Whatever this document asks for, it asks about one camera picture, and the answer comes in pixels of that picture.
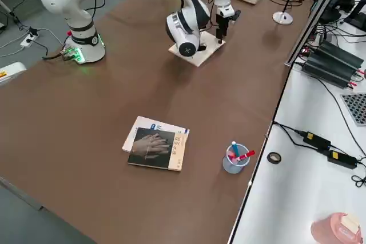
lamp base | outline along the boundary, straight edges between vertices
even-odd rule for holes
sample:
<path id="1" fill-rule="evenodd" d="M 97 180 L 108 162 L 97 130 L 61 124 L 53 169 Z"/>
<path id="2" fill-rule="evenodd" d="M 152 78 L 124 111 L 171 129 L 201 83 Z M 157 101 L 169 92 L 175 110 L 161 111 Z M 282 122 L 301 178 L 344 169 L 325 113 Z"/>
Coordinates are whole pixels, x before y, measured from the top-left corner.
<path id="1" fill-rule="evenodd" d="M 281 25 L 290 25 L 293 21 L 292 16 L 289 13 L 283 11 L 277 11 L 272 16 L 273 20 Z"/>

hand image on book cover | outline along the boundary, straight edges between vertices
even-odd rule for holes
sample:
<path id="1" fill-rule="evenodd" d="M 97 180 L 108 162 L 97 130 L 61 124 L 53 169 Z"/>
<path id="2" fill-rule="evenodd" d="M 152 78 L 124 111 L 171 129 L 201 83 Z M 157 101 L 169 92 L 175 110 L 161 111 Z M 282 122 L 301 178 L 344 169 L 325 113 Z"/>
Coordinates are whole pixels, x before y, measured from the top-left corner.
<path id="1" fill-rule="evenodd" d="M 159 134 L 149 134 L 133 142 L 131 153 L 145 159 L 155 159 L 161 155 L 169 154 L 169 148 L 167 140 L 162 139 Z"/>

metal frame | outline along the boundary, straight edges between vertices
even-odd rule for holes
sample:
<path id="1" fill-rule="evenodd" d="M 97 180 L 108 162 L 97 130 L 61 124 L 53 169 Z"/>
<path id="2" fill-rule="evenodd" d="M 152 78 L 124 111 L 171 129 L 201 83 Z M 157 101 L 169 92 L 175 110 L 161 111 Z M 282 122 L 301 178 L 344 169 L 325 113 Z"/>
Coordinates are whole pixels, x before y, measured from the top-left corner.
<path id="1" fill-rule="evenodd" d="M 330 1 L 331 0 L 318 0 L 317 1 L 313 11 L 310 14 L 306 27 L 301 32 L 295 46 L 293 47 L 293 49 L 291 50 L 291 53 L 289 54 L 288 61 L 285 63 L 286 65 L 290 65 L 296 60 L 299 52 L 301 51 L 304 44 L 306 43 L 312 29 L 319 21 L 319 18 L 323 14 L 325 8 L 328 6 Z"/>

pen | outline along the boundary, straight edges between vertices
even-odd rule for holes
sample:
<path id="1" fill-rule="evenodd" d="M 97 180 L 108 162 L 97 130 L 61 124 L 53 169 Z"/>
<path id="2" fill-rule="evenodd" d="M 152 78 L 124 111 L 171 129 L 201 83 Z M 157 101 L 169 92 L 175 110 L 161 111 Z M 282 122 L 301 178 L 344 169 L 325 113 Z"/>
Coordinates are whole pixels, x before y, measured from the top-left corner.
<path id="1" fill-rule="evenodd" d="M 235 141 L 231 142 L 231 146 L 233 147 L 235 157 L 239 157 L 240 154 L 239 154 L 239 151 L 238 151 L 238 146 L 236 146 L 236 142 Z"/>

power strip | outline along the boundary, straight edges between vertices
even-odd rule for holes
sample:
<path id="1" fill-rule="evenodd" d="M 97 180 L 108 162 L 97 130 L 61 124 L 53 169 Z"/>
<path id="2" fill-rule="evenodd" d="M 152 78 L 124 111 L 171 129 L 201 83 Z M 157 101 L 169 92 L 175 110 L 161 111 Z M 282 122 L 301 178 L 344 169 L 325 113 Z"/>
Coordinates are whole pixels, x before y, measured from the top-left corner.
<path id="1" fill-rule="evenodd" d="M 28 34 L 27 37 L 22 41 L 21 47 L 29 48 L 33 44 L 33 41 L 35 41 L 37 38 L 38 38 L 38 35 Z"/>

